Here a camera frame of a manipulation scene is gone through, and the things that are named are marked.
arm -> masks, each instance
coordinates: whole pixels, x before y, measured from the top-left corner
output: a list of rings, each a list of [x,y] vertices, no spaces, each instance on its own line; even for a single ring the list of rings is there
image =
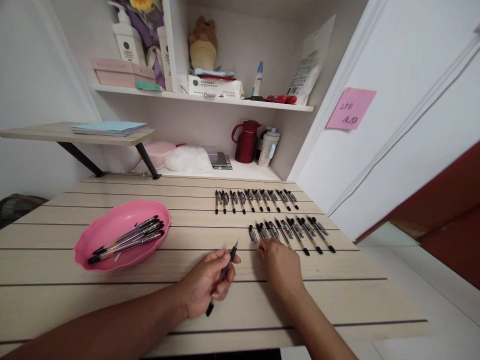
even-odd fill
[[[212,298],[227,296],[235,278],[233,265],[226,280],[218,281],[229,260],[228,250],[211,253],[180,282],[74,319],[4,359],[138,359],[181,322],[203,315]],[[236,255],[233,262],[240,261]]]
[[[304,286],[300,257],[277,239],[258,249],[271,287],[290,315],[313,360],[357,359]]]

black metal bracket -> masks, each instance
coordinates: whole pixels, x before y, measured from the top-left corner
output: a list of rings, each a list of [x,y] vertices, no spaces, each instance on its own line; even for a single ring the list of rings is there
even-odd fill
[[[81,162],[88,170],[95,174],[97,178],[101,178],[107,173],[100,170],[97,165],[95,165],[83,152],[79,150],[78,147],[73,145],[71,142],[58,142],[58,144],[67,150],[75,159]]]
[[[150,160],[150,156],[147,154],[147,151],[145,150],[145,147],[142,143],[139,143],[135,145],[136,149],[140,153],[141,158],[146,164],[146,167],[148,170],[150,170],[151,177],[153,180],[157,180],[160,178],[162,175],[157,173],[157,170],[155,169],[155,166],[152,164],[152,161]]]

yellow flower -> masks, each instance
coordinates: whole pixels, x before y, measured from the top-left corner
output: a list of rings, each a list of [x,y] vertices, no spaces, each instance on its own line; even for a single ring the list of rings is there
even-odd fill
[[[141,13],[148,13],[154,6],[154,0],[130,0],[130,5]]]

pink plastic basin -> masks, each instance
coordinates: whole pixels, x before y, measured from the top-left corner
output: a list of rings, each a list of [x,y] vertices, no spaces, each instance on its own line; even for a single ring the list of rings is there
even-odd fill
[[[116,256],[104,261],[88,264],[88,259],[98,248],[113,243],[115,239],[132,230],[136,224],[158,215],[163,221],[161,238],[123,251],[115,262]],[[126,268],[145,260],[167,236],[170,226],[170,212],[161,202],[138,200],[114,207],[102,216],[96,218],[82,233],[75,244],[75,261],[85,270],[112,271]]]

wooden table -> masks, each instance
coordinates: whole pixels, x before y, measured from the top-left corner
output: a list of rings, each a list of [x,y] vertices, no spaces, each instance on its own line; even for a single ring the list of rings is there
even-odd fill
[[[248,211],[215,215],[215,190],[287,189],[300,210]],[[73,246],[98,216],[125,202],[148,199],[165,204],[171,226],[148,259],[131,268],[88,272],[74,262]],[[242,263],[235,283],[210,317],[182,323],[151,353],[155,356],[279,348],[301,344],[285,310],[272,293],[248,226],[292,214],[315,216],[337,250],[309,241],[301,258],[305,286],[346,338],[388,339],[425,335],[427,320],[392,288],[355,245],[292,182],[108,174],[90,177],[70,191],[0,231],[0,356],[82,314],[132,299],[181,279],[205,254],[238,242]]]
[[[141,158],[145,162],[152,177],[156,180],[160,177],[155,169],[149,155],[145,151],[142,142],[153,135],[155,129],[143,128],[136,133],[124,136],[103,136],[75,134],[72,131],[72,125],[85,125],[78,122],[55,122],[50,124],[27,126],[22,128],[13,128],[8,130],[0,130],[0,137],[24,140],[40,140],[57,142],[62,148],[67,150],[71,155],[87,167],[96,177],[101,178],[106,172],[99,169],[83,152],[81,152],[73,143],[78,144],[95,144],[95,145],[121,145],[135,146],[140,153]]]

